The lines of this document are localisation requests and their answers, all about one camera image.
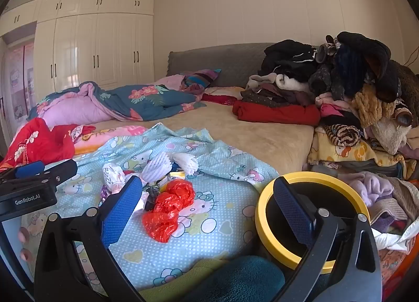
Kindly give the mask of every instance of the beige bed sheet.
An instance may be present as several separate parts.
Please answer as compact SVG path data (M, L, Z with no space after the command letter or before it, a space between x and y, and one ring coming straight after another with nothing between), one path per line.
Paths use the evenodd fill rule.
M228 145L252 154L274 167L280 175L301 171L301 167L307 162L313 140L313 127L240 121L232 113L231 106L211 102L205 104L207 107L160 120L142 122L110 120L94 125L96 130L125 125L150 128L158 122L174 131L183 127L192 127L196 130L206 128L215 140L222 140Z

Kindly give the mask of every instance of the yellow ring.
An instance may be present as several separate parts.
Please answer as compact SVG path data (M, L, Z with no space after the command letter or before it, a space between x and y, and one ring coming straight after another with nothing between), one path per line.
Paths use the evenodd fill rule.
M342 193L346 197L346 199L348 199L354 206L356 212L363 213L365 216L367 216L368 221L370 221L368 209L361 197L356 193L354 189L352 189L349 185L345 184L339 179L336 179L323 173L308 171L288 173L284 175L284 178L290 184L305 182L326 185ZM269 199L273 195L274 182L275 180L271 181L263 189L259 197L255 214L256 230L263 245L269 251L269 253L283 265L286 265L288 268L295 269L298 263L300 262L301 257L293 254L291 251L286 249L281 243L279 243L279 241L276 239L271 229L269 228L268 221L266 218L266 206L268 204ZM321 273L330 273L334 264L334 260L324 263Z

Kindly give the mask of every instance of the white wall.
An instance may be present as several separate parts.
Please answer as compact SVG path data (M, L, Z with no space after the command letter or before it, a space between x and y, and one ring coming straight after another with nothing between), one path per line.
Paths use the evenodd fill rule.
M319 45L326 34L364 34L405 63L419 44L419 23L406 0L155 0L156 79L170 51L291 38ZM419 72L419 60L411 68Z

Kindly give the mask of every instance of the striped pillow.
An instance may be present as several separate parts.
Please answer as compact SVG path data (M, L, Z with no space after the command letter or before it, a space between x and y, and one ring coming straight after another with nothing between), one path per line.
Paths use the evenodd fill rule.
M187 87L198 84L207 88L219 75L221 69L203 69L199 71L186 71L181 73L185 76L184 83Z

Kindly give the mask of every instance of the blue floral blanket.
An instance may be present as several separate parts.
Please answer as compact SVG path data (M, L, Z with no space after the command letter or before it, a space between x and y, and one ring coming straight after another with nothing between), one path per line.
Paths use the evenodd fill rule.
M47 95L31 109L28 121L42 118L47 110L71 110L73 100L88 96L93 104L105 114L120 121L149 121L168 118L205 104L199 102L201 96L177 90L169 90L164 85L128 85L113 90L103 90L95 82L84 82L79 87L65 89Z
M198 170L187 176L195 200L181 210L178 229L168 243L149 237L141 216L129 220L119 241L109 247L124 274L134 287L142 290L174 280L203 258L235 257L256 234L254 212L259 193L278 173L254 156L215 141L206 129L174 132L162 124L141 136L115 137L96 152L75 157L78 173L57 188L58 203L22 217L22 227L30 234L24 247L35 259L50 213L77 216L98 206L104 163L141 172L147 161L162 151L197 157ZM89 282L101 292L83 245L78 243L76 247ZM31 272L34 264L35 260L28 262Z

